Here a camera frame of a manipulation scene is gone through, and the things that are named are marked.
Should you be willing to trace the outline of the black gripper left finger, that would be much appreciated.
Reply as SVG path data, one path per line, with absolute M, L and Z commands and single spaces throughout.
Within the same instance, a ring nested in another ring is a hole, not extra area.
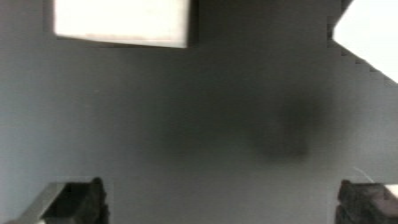
M 109 224 L 102 178 L 50 183 L 11 224 Z

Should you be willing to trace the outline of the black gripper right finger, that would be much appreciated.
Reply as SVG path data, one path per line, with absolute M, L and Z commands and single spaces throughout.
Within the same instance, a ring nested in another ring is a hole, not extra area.
M 334 224 L 398 224 L 398 184 L 342 181 Z

